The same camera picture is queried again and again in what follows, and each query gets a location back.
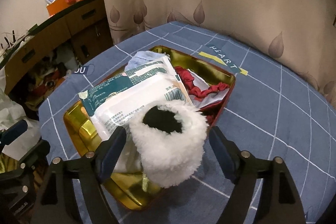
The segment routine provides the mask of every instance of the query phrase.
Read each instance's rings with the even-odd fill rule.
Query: blue cloth
[[[134,69],[138,66],[141,66],[149,61],[153,61],[155,59],[158,59],[160,57],[165,56],[165,54],[160,54],[157,52],[151,52],[151,51],[140,51],[137,52],[132,59],[128,62],[128,64],[125,67],[125,71]]]
[[[79,100],[78,92],[126,65],[136,52],[158,45],[227,69],[199,55],[214,54],[207,47],[208,42],[248,71],[248,76],[237,74],[235,88],[217,126],[241,150],[249,150],[262,159],[282,157],[301,194],[307,222],[314,223],[336,192],[335,110],[313,87],[277,61],[230,37],[179,22],[131,37],[118,44],[120,50],[108,49],[88,62],[95,66],[92,74],[71,75],[49,96],[39,109],[41,134],[51,145],[48,161],[57,156],[64,160],[79,157],[63,122],[65,111]],[[77,180],[74,183],[83,222],[91,223],[80,185]],[[194,178],[166,190],[147,210],[127,215],[129,211],[109,194],[106,198],[117,219],[127,216],[124,224],[212,224],[217,222],[232,189],[206,142],[203,162]],[[246,224],[253,222],[260,190]]]

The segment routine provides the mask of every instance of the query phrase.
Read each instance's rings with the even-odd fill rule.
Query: white fluffy cylinder
[[[145,114],[154,106],[175,113],[182,133],[169,134],[144,124]],[[181,100],[154,102],[135,114],[129,126],[143,172],[152,182],[164,188],[178,185],[200,166],[207,123],[196,107]]]

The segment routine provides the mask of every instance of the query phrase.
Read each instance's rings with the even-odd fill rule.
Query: metal screw
[[[54,159],[52,160],[53,164],[57,164],[57,163],[59,163],[60,161],[61,161],[61,158],[59,158],[59,157],[56,157],[56,158],[54,158]]]
[[[242,155],[244,158],[248,158],[248,157],[251,156],[250,152],[249,152],[249,151],[245,151],[245,150],[241,152],[241,155]]]
[[[85,154],[85,156],[86,156],[88,159],[92,158],[94,155],[95,155],[95,152],[93,152],[93,151],[89,151],[89,152],[87,152],[87,153]]]
[[[281,163],[283,163],[284,161],[283,161],[283,159],[280,158],[280,157],[275,157],[275,162],[278,163],[278,164],[281,164]]]

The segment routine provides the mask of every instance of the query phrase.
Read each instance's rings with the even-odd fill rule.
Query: orange box
[[[53,16],[68,7],[70,7],[70,4],[68,4],[65,0],[55,0],[52,4],[47,6],[47,10],[49,15]]]

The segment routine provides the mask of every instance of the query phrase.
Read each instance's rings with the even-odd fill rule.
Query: cabinet handle
[[[21,59],[21,61],[23,63],[27,63],[29,59],[31,59],[34,55],[35,55],[35,50],[32,49]]]
[[[96,29],[97,37],[99,37],[100,36],[100,32],[98,31],[97,25],[95,25],[95,29]]]
[[[81,46],[81,50],[85,57],[89,57],[89,51],[87,50],[87,47],[85,45]]]
[[[96,13],[96,9],[93,9],[91,11],[88,11],[87,13],[82,15],[82,19],[88,19],[89,17],[92,17]]]

